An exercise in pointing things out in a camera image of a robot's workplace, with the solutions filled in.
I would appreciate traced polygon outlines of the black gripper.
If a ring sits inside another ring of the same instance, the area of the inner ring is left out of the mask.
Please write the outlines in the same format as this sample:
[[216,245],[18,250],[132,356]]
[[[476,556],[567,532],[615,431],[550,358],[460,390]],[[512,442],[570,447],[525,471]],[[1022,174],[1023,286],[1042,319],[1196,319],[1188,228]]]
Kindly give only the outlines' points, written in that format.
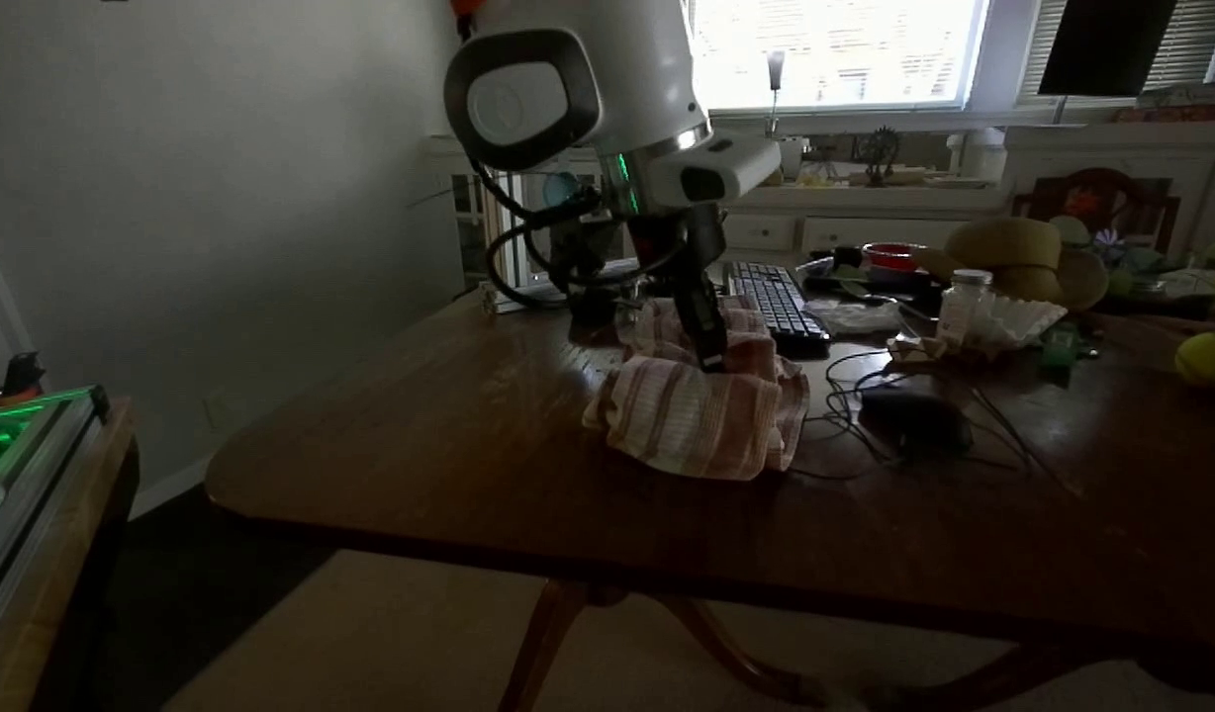
[[721,370],[727,364],[727,333],[708,281],[708,266],[723,253],[721,213],[713,205],[692,205],[630,217],[630,236],[655,293],[678,302],[695,364]]

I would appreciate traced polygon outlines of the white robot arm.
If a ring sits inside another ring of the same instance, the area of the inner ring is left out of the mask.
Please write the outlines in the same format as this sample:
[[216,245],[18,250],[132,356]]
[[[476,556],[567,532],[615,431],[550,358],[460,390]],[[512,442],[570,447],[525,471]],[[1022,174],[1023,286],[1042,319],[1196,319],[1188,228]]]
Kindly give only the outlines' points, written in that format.
[[713,132],[679,0],[477,0],[460,33],[442,111],[467,158],[525,174],[593,149],[605,205],[674,295],[695,364],[721,369],[727,323],[703,275],[723,250],[716,209],[781,170],[781,142]]

